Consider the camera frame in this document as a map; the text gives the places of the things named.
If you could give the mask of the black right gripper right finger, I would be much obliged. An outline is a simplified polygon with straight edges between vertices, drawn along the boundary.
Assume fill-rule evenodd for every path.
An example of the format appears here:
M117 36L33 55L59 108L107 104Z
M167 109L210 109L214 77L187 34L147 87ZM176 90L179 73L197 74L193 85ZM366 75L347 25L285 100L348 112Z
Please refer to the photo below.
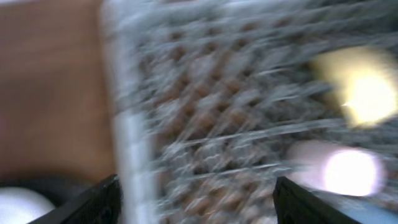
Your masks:
M273 191L278 224L359 224L286 177Z

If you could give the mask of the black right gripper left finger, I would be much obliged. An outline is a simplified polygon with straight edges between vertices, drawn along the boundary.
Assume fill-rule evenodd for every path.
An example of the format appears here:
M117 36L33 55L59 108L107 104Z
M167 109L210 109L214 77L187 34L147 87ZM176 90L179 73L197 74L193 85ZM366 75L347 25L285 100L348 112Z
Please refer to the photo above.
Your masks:
M29 224L118 224L121 184L113 174Z

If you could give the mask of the pink plastic cup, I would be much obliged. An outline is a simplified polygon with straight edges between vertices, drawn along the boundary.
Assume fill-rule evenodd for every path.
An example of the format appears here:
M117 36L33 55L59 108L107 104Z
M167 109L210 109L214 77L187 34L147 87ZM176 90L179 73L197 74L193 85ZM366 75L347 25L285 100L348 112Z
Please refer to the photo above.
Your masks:
M338 195L365 197L387 183L381 157L367 149L325 141L299 141L289 147L286 159L298 165L288 175L295 183Z

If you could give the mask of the yellow bowl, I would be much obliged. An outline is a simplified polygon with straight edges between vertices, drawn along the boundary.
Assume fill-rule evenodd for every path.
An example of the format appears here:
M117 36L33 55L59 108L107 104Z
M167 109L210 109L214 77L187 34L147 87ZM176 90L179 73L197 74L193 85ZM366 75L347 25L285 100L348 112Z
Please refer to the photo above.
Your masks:
M313 74L332 87L329 99L348 126L370 128L397 116L397 59L372 46L324 52L309 61Z

